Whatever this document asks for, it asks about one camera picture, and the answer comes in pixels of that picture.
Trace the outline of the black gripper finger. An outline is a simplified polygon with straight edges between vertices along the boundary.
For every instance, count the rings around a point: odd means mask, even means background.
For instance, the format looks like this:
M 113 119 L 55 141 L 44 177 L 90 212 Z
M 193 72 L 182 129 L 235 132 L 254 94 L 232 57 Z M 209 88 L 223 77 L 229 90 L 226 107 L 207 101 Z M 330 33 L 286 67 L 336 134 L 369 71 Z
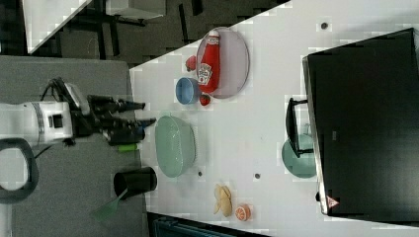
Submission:
M 128 120 L 108 131 L 109 144 L 133 144 L 145 137 L 145 130 L 156 123 L 155 118 Z
M 143 110 L 145 103 L 137 103 L 131 101 L 118 100 L 116 103 L 116 111 L 118 113 L 124 113 L 127 111 Z

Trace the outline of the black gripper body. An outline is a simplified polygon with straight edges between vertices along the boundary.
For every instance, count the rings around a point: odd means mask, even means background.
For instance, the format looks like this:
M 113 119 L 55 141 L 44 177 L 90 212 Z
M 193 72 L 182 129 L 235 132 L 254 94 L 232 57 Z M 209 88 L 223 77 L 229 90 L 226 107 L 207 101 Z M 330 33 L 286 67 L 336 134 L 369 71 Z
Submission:
M 120 111 L 120 100 L 109 96 L 84 96 L 76 85 L 64 83 L 63 101 L 69 105 L 72 122 L 72 136 L 64 140 L 66 145 L 74 145 L 78 138 L 95 133 L 102 134 L 110 145 L 116 144 L 121 121 L 115 114 Z

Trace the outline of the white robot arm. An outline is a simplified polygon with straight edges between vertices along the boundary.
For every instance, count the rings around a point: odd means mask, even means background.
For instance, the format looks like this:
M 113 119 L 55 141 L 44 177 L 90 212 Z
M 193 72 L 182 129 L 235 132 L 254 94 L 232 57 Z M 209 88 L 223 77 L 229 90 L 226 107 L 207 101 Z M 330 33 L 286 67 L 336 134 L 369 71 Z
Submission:
M 131 145 L 145 138 L 153 118 L 126 119 L 120 114 L 142 110 L 136 103 L 108 96 L 84 96 L 77 86 L 51 80 L 45 90 L 51 101 L 40 99 L 1 105 L 1 202 L 29 197 L 39 182 L 38 157 L 51 146 L 72 146 L 95 133 L 111 146 Z

